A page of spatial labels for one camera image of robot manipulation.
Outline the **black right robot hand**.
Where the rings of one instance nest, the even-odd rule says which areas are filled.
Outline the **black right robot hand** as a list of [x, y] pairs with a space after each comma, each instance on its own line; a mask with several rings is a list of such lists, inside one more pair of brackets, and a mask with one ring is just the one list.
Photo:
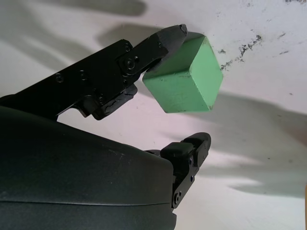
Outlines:
[[201, 34], [184, 24], [137, 46], [119, 40], [0, 99], [3, 230], [172, 230], [211, 137], [193, 134], [143, 151], [57, 121], [68, 109], [101, 120], [137, 93], [135, 82]]

